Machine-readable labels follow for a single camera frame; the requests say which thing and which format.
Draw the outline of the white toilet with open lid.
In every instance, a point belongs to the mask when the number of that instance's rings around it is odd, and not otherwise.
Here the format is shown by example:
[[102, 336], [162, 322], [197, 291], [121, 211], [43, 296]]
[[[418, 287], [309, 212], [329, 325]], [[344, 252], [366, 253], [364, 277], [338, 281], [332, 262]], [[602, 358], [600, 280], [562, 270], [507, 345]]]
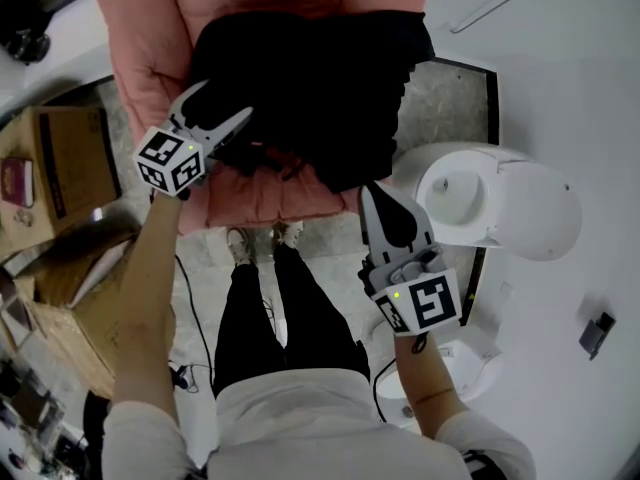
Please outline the white toilet with open lid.
[[395, 161], [392, 184], [425, 209], [442, 244], [551, 261], [574, 247], [582, 227], [579, 198], [561, 172], [496, 145], [413, 148]]

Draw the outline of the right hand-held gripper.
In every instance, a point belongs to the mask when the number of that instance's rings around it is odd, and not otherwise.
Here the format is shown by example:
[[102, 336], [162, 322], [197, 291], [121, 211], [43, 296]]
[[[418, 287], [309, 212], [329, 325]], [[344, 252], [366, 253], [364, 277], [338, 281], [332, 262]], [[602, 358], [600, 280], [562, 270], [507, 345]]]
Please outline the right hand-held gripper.
[[[456, 271], [446, 266], [441, 246], [432, 244], [424, 208], [374, 181], [360, 190], [359, 212], [371, 257], [363, 260], [358, 277], [395, 335], [419, 336], [460, 319]], [[402, 257], [387, 263], [385, 256]]]

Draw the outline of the pink armchair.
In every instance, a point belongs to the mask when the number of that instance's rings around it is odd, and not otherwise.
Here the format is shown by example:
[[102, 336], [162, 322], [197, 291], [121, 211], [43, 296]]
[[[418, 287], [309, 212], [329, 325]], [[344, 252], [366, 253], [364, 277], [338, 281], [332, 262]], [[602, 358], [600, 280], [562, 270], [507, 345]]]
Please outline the pink armchair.
[[[422, 12], [426, 0], [97, 0], [106, 21], [120, 100], [140, 141], [185, 89], [195, 41], [211, 20], [242, 11], [286, 11], [307, 18], [374, 10]], [[331, 193], [305, 167], [285, 181], [261, 168], [245, 177], [217, 166], [183, 205], [183, 234], [212, 227], [263, 227], [355, 210], [356, 193]]]

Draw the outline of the person's left forearm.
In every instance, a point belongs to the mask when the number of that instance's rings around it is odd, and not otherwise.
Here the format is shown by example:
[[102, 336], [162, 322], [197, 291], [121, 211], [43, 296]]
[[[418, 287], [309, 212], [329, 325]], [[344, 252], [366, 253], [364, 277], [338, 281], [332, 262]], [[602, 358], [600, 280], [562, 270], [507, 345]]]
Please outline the person's left forearm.
[[137, 238], [118, 298], [113, 402], [147, 403], [178, 419], [166, 342], [182, 201], [157, 193]]

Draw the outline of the black wall bracket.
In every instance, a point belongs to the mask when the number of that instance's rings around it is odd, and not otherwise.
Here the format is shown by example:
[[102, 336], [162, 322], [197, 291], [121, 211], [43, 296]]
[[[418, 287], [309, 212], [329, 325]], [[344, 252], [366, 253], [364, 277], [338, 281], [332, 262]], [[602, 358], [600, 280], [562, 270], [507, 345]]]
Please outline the black wall bracket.
[[593, 361], [599, 350], [615, 325], [616, 319], [607, 312], [602, 312], [596, 319], [591, 319], [586, 325], [580, 339], [581, 348], [589, 355], [589, 360]]

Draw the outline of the person's white shirt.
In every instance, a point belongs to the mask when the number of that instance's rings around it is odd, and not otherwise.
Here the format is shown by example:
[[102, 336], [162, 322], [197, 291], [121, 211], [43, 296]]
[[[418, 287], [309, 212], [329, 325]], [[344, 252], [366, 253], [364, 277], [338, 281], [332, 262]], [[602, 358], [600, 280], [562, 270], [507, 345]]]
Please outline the person's white shirt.
[[219, 443], [204, 466], [160, 409], [123, 402], [105, 422], [104, 480], [536, 480], [518, 439], [472, 411], [436, 438], [379, 421], [367, 380], [340, 369], [281, 371], [219, 395]]

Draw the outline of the person's black trousers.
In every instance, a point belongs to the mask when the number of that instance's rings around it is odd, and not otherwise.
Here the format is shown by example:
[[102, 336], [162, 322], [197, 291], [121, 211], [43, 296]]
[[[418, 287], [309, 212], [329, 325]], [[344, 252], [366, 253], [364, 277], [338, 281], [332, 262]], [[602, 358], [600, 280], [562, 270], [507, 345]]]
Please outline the person's black trousers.
[[252, 262], [236, 266], [215, 350], [214, 394], [247, 379], [294, 369], [353, 370], [368, 379], [364, 346], [352, 338], [347, 321], [299, 252], [279, 244], [274, 260], [287, 343], [281, 345], [272, 329], [257, 266]]

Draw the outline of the person's right shoe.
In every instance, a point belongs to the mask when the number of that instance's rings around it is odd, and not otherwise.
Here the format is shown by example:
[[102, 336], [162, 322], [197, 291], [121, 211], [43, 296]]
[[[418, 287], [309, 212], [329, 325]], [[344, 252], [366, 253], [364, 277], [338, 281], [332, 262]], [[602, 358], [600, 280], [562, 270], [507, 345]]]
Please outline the person's right shoe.
[[276, 223], [271, 231], [273, 248], [276, 249], [280, 245], [285, 245], [291, 249], [296, 249], [303, 230], [303, 221]]

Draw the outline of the red book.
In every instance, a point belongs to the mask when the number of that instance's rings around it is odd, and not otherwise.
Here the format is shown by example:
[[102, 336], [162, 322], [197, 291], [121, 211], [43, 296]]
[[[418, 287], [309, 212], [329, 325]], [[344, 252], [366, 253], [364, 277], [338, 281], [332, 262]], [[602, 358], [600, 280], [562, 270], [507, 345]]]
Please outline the red book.
[[0, 197], [23, 208], [34, 204], [33, 162], [7, 157], [0, 159]]

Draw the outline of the person's right forearm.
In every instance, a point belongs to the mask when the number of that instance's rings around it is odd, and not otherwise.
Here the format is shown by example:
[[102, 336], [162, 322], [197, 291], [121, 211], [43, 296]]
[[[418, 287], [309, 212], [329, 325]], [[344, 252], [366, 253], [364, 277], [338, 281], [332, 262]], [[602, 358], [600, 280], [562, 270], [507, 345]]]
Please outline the person's right forearm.
[[395, 337], [394, 348], [400, 382], [421, 433], [435, 439], [449, 419], [468, 408], [460, 400], [430, 334], [420, 351], [413, 336]]

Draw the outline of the white toilet with closed lid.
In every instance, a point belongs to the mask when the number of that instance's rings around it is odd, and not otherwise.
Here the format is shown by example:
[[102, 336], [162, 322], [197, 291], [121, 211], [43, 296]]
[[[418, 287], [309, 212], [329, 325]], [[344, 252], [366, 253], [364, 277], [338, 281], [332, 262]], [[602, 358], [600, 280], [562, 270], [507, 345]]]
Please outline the white toilet with closed lid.
[[[454, 322], [434, 332], [438, 350], [461, 401], [470, 403], [499, 377], [504, 357], [494, 340], [480, 328]], [[396, 368], [392, 331], [386, 322], [371, 332], [369, 353], [372, 386], [378, 414], [398, 427], [415, 427], [417, 422]]]

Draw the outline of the person's left shoe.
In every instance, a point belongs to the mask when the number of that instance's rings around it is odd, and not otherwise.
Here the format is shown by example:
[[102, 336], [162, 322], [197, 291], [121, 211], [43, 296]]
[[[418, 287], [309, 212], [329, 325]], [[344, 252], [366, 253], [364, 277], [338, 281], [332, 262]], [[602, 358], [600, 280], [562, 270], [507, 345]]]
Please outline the person's left shoe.
[[228, 228], [226, 231], [226, 243], [236, 267], [255, 263], [254, 247], [244, 229], [238, 227]]

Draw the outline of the person's shoe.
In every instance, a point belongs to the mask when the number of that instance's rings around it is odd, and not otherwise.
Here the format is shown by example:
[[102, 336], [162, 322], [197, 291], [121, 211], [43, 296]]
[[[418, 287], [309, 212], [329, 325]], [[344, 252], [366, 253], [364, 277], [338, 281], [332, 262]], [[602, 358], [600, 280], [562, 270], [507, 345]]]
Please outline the person's shoe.
[[296, 249], [303, 230], [303, 221], [276, 223], [271, 231], [273, 248], [276, 249], [280, 245], [285, 245], [291, 249]]
[[236, 267], [255, 263], [254, 247], [244, 229], [238, 227], [228, 228], [226, 231], [226, 243]]

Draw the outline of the film-wrapped cardboard box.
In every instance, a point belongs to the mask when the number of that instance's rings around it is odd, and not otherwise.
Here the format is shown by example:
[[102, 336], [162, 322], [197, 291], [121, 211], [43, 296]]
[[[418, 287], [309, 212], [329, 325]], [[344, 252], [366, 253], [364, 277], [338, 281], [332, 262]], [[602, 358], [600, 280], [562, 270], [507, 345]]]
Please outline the film-wrapped cardboard box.
[[50, 351], [96, 395], [111, 398], [119, 288], [140, 225], [93, 223], [57, 240], [15, 279]]

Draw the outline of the brown cardboard box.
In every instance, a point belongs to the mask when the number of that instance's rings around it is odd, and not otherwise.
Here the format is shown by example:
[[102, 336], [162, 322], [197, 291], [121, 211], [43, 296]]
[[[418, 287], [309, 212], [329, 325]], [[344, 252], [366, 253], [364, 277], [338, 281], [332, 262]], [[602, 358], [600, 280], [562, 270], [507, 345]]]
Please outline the brown cardboard box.
[[[31, 163], [30, 207], [2, 197], [5, 160]], [[9, 249], [51, 240], [120, 195], [104, 109], [29, 107], [0, 130], [0, 243]]]

